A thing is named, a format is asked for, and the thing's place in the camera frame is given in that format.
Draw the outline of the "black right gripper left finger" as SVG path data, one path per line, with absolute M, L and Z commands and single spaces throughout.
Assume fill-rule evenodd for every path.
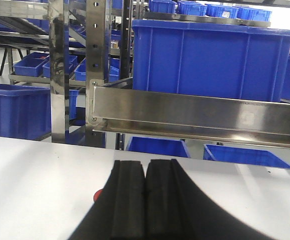
M 116 160 L 97 200 L 69 239 L 145 239 L 145 176 L 139 161 Z

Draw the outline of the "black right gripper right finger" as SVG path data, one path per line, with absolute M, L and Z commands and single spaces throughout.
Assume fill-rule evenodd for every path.
M 269 240 L 220 207 L 176 159 L 152 159 L 145 177 L 149 240 Z

